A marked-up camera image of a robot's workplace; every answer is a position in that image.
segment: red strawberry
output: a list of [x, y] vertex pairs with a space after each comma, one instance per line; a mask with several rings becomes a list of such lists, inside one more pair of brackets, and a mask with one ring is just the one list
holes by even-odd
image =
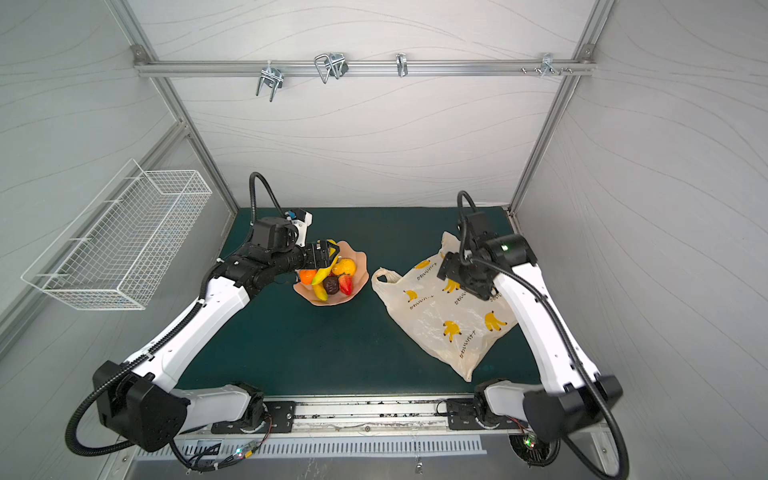
[[342, 275], [339, 277], [339, 290], [344, 292], [345, 295], [352, 295], [352, 277], [349, 275]]

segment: white wire basket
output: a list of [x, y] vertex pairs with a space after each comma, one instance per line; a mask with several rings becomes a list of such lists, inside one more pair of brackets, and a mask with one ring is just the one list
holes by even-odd
[[131, 160], [22, 280], [77, 310], [143, 310], [210, 194], [196, 170]]

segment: pink bowl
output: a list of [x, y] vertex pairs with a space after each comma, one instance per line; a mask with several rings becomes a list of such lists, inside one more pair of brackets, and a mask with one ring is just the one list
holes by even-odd
[[343, 293], [338, 292], [334, 293], [333, 295], [328, 295], [327, 302], [321, 302], [315, 296], [315, 292], [312, 290], [311, 285], [304, 285], [303, 283], [297, 283], [294, 285], [293, 289], [296, 291], [296, 293], [306, 298], [307, 301], [313, 305], [329, 306], [349, 302], [352, 297], [357, 295], [357, 293], [362, 290], [366, 283], [368, 283], [368, 259], [366, 255], [363, 252], [356, 252], [355, 250], [352, 250], [352, 247], [350, 247], [347, 242], [338, 242], [338, 245], [339, 249], [341, 250], [339, 252], [339, 258], [351, 258], [354, 260], [355, 265], [357, 265], [357, 270], [355, 271], [355, 274], [352, 275], [352, 295], [344, 295]]

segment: dark green mat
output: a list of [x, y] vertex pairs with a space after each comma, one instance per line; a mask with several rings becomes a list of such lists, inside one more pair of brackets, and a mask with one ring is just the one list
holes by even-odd
[[[486, 209], [499, 233], [510, 233], [501, 208]], [[316, 208], [307, 240], [346, 240], [366, 252], [368, 271], [405, 274], [456, 234], [455, 208]], [[275, 210], [259, 209], [260, 217]], [[242, 243], [250, 212], [242, 209], [223, 252]], [[519, 326], [499, 339], [475, 369], [472, 383], [425, 353], [389, 317], [370, 282], [348, 303], [317, 307], [291, 285], [272, 284], [251, 300], [200, 351], [178, 388], [200, 389], [240, 380], [267, 395], [471, 392], [498, 377], [539, 383]]]

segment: banana print plastic bag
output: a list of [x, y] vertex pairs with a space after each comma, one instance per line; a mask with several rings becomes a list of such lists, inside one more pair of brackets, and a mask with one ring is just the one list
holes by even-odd
[[444, 232], [440, 251], [405, 276], [379, 268], [371, 282], [400, 328], [429, 355], [471, 382], [480, 360], [518, 321], [501, 294], [484, 302], [456, 282], [440, 280], [437, 271], [447, 252], [458, 252], [458, 239]]

